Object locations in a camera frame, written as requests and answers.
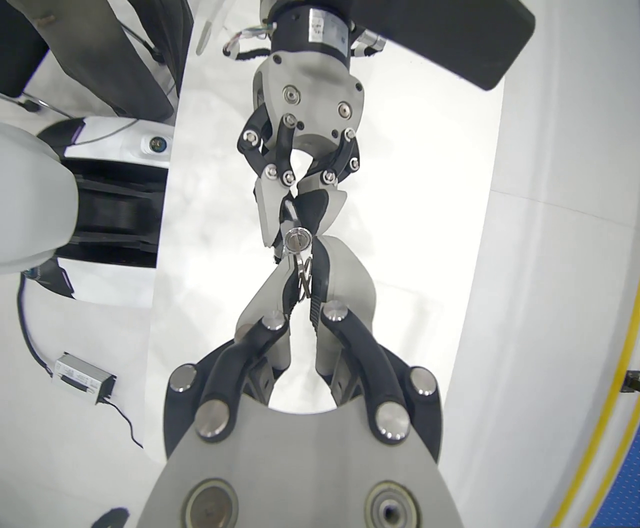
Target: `gray metal plate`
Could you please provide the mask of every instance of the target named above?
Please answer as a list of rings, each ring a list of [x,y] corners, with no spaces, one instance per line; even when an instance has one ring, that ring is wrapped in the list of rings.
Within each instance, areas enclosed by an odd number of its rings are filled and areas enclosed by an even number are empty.
[[[364,91],[360,84],[338,59],[312,51],[296,53],[278,51],[282,62],[276,64],[273,55],[265,60],[253,80],[254,95],[262,88],[273,135],[267,142],[273,148],[280,119],[286,113],[293,114],[305,124],[303,131],[296,130],[293,148],[302,150],[314,158],[333,152],[340,144],[340,134],[345,128],[357,131],[364,108]],[[293,85],[300,92],[300,103],[289,104],[282,91]],[[347,102],[351,106],[350,119],[338,114],[338,105]]]
[[[191,428],[169,459],[139,528],[177,528],[189,492],[202,481],[228,482],[238,499],[237,527],[360,528],[365,502],[395,481],[419,503],[423,528],[462,528],[435,462],[418,434],[390,447],[369,431],[364,400],[327,413],[280,413],[243,396],[233,434],[208,444]]]

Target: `circular cutout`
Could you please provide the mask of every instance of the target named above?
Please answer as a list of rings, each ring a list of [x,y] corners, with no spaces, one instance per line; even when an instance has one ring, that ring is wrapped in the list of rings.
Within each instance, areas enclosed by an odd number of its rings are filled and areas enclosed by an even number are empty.
[[[184,508],[187,528],[233,528],[237,515],[237,495],[221,479],[199,484],[189,495]]]
[[[367,528],[417,528],[420,511],[409,491],[393,481],[380,482],[365,503]]]

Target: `white wall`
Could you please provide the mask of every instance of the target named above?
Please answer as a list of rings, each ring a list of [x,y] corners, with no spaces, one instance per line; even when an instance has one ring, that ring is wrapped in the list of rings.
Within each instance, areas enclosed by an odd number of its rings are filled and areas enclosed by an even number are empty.
[[[640,274],[637,0],[527,0],[440,468],[467,528],[543,528],[598,419]]]

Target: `black bracket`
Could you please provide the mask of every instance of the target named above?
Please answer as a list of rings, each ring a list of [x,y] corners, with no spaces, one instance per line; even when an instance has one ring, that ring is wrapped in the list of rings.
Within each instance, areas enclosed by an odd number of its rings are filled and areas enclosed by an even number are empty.
[[[640,392],[640,371],[627,371],[620,392]]]

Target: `black finger link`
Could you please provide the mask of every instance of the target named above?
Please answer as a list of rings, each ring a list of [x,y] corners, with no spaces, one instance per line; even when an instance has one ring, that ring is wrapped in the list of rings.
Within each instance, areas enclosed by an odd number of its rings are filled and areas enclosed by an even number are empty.
[[[341,321],[331,321],[324,313],[321,320],[344,346],[343,354],[351,355],[359,366],[371,432],[384,444],[400,443],[402,440],[383,436],[376,425],[376,410],[385,401],[393,401],[406,408],[402,388],[386,354],[352,311]]]
[[[258,134],[258,143],[256,145],[252,145],[244,138],[244,133],[249,130]],[[268,162],[260,152],[260,144],[262,141],[268,141],[272,134],[273,128],[269,121],[267,107],[265,103],[262,103],[251,114],[251,117],[246,122],[246,125],[244,125],[237,142],[238,152],[245,157],[253,171],[258,176],[262,175],[262,171],[264,171],[264,168],[268,165]]]
[[[200,397],[209,373],[216,364],[218,358],[234,341],[227,341],[213,352],[203,357],[196,365],[196,377],[191,383],[191,388],[185,392],[175,392],[168,385],[164,398],[163,432],[164,451],[167,458],[176,448],[184,433],[186,433],[200,405]]]
[[[406,409],[409,411],[411,425],[418,433],[424,446],[429,450],[431,456],[438,462],[440,457],[440,446],[442,443],[442,403],[440,401],[440,389],[429,396],[422,396],[413,388],[411,383],[411,367],[402,361],[393,352],[383,346],[380,347],[385,354],[396,378],[400,381],[400,387],[404,394]]]
[[[280,120],[280,126],[278,127],[278,136],[276,137],[276,168],[278,169],[278,176],[283,184],[283,176],[287,170],[292,171],[291,168],[291,152],[293,151],[293,134],[296,128],[289,128],[284,124],[284,116]]]
[[[351,158],[354,157],[358,159],[358,162],[360,162],[358,138],[353,138],[351,141],[348,141],[343,132],[342,138],[340,139],[340,145],[337,150],[334,150],[320,159],[314,160],[310,165],[307,174],[305,174],[305,177],[313,176],[314,174],[324,172],[325,170],[331,170],[335,172],[338,177],[338,181],[342,182],[349,174],[355,172],[349,165]]]
[[[212,399],[223,401],[229,407],[229,422],[225,430],[212,438],[211,442],[221,442],[233,432],[247,375],[269,348],[286,333],[288,327],[285,321],[281,329],[268,330],[258,321],[241,340],[220,354],[202,391],[200,405]]]

